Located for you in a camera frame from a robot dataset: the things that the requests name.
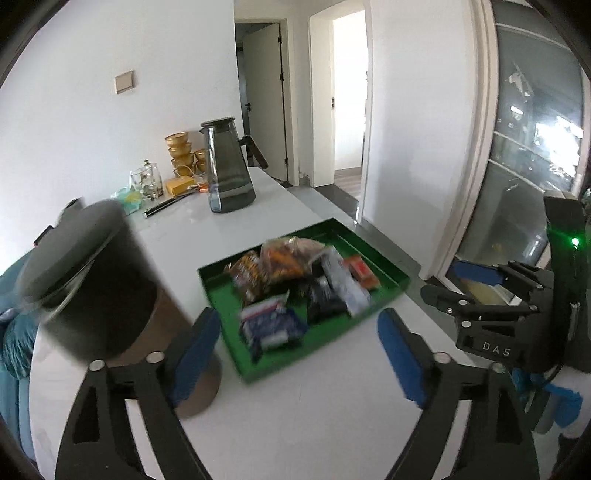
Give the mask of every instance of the doorway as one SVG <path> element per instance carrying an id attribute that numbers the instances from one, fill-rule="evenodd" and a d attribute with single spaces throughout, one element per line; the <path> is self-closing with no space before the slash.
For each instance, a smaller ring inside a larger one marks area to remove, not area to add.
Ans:
<path id="1" fill-rule="evenodd" d="M 355 218 L 368 100 L 368 35 L 362 1 L 347 0 L 310 18 L 313 187 Z"/>
<path id="2" fill-rule="evenodd" d="M 279 22 L 236 23 L 236 59 L 245 135 L 251 135 L 267 160 L 265 172 L 289 182 L 284 51 Z M 250 152 L 248 164 L 255 165 Z"/>

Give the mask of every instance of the white table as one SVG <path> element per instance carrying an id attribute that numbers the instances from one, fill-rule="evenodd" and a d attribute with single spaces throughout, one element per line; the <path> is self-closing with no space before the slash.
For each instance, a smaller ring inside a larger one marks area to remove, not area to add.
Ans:
<path id="1" fill-rule="evenodd" d="M 291 193 L 251 169 L 256 202 L 237 212 L 213 214 L 196 195 L 149 220 L 131 220 L 155 269 L 190 317 L 207 306 L 197 269 L 320 221 Z M 434 351 L 461 363 L 465 354 L 407 296 L 394 306 Z M 252 385 L 238 377 L 223 342 L 220 391 L 202 415 L 183 421 L 197 454 L 215 480 L 382 479 L 402 451 L 420 410 L 404 395 L 376 334 L 376 316 L 300 362 Z M 33 353 L 30 414 L 41 473 L 54 478 L 61 435 L 86 371 L 39 331 Z M 162 478 L 134 402 L 132 429 L 145 471 Z M 459 431 L 440 465 L 453 465 Z"/>

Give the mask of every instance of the red snack package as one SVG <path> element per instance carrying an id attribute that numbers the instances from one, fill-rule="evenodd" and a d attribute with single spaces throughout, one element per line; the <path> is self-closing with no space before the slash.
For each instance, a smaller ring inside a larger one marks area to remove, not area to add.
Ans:
<path id="1" fill-rule="evenodd" d="M 355 280 L 366 290 L 375 290 L 381 285 L 378 277 L 375 276 L 374 272 L 363 261 L 361 255 L 353 255 L 352 257 L 346 258 L 343 263 L 349 268 Z"/>

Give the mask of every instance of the pitcher lid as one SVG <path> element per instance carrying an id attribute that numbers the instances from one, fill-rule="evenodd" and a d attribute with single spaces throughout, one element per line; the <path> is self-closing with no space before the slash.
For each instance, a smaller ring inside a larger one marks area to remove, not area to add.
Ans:
<path id="1" fill-rule="evenodd" d="M 203 122 L 201 124 L 201 126 L 203 128 L 207 128 L 207 127 L 216 127 L 218 125 L 227 125 L 230 122 L 233 122 L 236 119 L 235 116 L 227 116 L 225 118 L 218 118 L 216 120 L 210 120 L 208 122 Z"/>

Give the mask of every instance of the light switch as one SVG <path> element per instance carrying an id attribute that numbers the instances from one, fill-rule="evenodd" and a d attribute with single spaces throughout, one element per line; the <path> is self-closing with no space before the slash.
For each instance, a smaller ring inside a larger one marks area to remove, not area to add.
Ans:
<path id="1" fill-rule="evenodd" d="M 134 85 L 134 71 L 122 73 L 118 77 L 115 77 L 115 91 L 117 94 L 122 93 L 126 90 L 131 90 Z"/>

